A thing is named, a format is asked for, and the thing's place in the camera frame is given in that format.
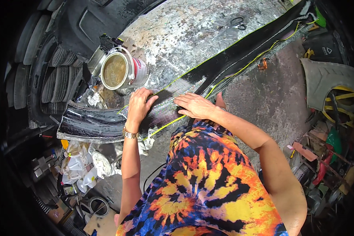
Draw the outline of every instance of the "wire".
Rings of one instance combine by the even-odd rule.
[[[147,178],[146,180],[144,181],[144,184],[143,184],[143,193],[145,192],[145,187],[146,187],[146,182],[147,180],[149,179],[149,177],[151,177],[151,175],[153,175],[158,169],[160,169],[160,167],[162,167],[163,165],[166,165],[165,163],[163,163],[161,166],[159,166],[157,169],[154,170],[154,172],[152,172]]]

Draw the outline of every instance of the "curved carbon fiber part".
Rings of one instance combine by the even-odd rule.
[[[140,125],[140,137],[150,137],[183,117],[177,113],[181,107],[173,102],[175,97],[187,92],[208,97],[218,84],[228,83],[278,41],[285,40],[289,32],[296,32],[299,22],[308,19],[309,8],[312,8],[311,1],[301,1],[278,19],[245,36],[158,92],[159,98]],[[128,106],[125,106],[119,114],[127,117],[127,112]]]
[[[126,118],[119,109],[92,109],[69,101],[57,131],[58,139],[108,144],[123,140]]]

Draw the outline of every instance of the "carbon fiber scrap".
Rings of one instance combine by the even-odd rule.
[[[233,75],[241,72],[261,54],[270,50],[278,40],[286,39],[291,32],[295,33],[299,22],[307,21],[313,14],[312,2],[303,0],[278,19],[250,33],[177,78],[157,93],[159,98],[140,124],[141,138],[150,137],[182,117],[178,113],[182,108],[173,102],[175,97],[187,92],[208,97],[216,85],[222,81],[228,84]],[[127,113],[128,106],[125,106],[118,114],[127,118]]]
[[[115,47],[119,47],[124,42],[120,39],[110,37],[106,34],[100,36],[100,49],[104,52],[105,55],[109,53]]]

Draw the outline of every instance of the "concrete floor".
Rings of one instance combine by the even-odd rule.
[[[308,117],[305,103],[305,81],[299,58],[304,50],[301,39],[297,39],[272,56],[268,68],[260,71],[254,68],[250,72],[237,76],[226,88],[224,100],[227,110],[260,127],[276,140],[281,148],[309,130],[304,121]],[[148,156],[141,156],[140,187],[158,166],[165,162],[171,133],[186,120],[175,122],[155,138]],[[239,147],[259,170],[258,154],[242,143]],[[146,188],[159,173],[153,174]],[[120,209],[122,177],[114,175],[101,180],[95,187],[103,196],[109,197],[116,210]]]

